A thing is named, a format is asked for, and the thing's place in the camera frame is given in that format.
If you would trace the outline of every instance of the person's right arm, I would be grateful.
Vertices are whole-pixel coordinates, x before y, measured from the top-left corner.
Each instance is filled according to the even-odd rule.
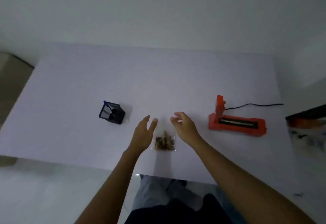
[[[194,149],[248,223],[314,223],[291,201],[206,143],[185,113],[176,112],[175,115],[171,122],[179,137]]]

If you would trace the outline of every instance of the person's right hand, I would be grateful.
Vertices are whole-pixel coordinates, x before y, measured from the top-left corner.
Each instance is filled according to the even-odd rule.
[[[191,146],[193,142],[201,139],[195,123],[184,112],[175,112],[176,117],[171,117],[171,123],[175,127],[180,138]]]

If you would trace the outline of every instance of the black mesh pen holder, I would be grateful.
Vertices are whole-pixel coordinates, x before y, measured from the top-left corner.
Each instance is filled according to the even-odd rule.
[[[110,123],[121,124],[125,115],[125,111],[122,110],[119,104],[106,102],[104,100],[104,105],[100,114],[98,115],[99,118],[103,118]]]

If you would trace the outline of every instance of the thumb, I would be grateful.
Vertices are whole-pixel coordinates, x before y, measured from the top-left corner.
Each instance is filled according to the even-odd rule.
[[[157,122],[158,122],[157,118],[154,118],[151,125],[149,126],[148,130],[154,132],[154,130],[155,130],[156,126],[157,126]]]
[[[178,117],[171,117],[170,118],[170,121],[171,123],[173,124],[174,127],[178,127],[179,125],[181,125],[179,122],[178,122]]]

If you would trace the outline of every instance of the orange object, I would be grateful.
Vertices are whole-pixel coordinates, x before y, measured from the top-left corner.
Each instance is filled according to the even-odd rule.
[[[215,113],[209,115],[208,128],[214,130],[230,130],[243,132],[251,136],[266,134],[266,124],[260,118],[242,118],[223,115],[225,101],[222,95],[218,95]]]

